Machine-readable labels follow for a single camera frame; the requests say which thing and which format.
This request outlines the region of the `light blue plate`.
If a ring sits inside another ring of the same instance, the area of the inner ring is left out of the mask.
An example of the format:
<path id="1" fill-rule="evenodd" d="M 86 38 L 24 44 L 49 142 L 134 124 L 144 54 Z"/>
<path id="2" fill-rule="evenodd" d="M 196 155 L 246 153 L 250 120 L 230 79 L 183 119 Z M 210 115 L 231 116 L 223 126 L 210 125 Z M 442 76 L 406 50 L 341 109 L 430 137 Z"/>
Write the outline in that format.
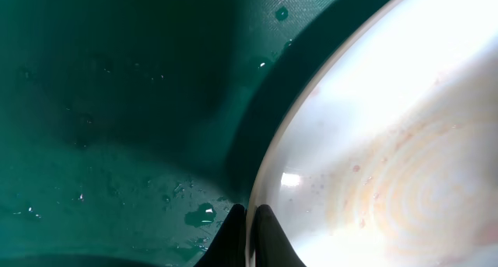
<path id="1" fill-rule="evenodd" d="M 390 0 L 279 126 L 247 208 L 307 266 L 497 264 L 497 0 Z"/>

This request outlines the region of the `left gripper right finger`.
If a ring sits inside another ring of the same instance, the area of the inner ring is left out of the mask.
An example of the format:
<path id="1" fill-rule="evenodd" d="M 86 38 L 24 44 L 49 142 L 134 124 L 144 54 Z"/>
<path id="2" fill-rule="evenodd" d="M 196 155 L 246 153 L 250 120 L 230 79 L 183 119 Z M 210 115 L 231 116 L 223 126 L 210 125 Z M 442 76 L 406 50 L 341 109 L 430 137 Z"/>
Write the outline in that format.
<path id="1" fill-rule="evenodd" d="M 305 267 L 269 205 L 256 209 L 252 248 L 256 267 Z"/>

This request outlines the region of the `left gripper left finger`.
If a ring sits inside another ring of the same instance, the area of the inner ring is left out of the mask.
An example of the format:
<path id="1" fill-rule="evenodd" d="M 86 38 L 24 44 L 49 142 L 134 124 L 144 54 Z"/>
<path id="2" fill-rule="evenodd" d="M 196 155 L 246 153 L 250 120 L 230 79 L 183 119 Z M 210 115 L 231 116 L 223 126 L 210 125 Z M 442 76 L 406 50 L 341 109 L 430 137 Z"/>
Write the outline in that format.
<path id="1" fill-rule="evenodd" d="M 244 267 L 246 210 L 233 205 L 208 250 L 195 267 Z"/>

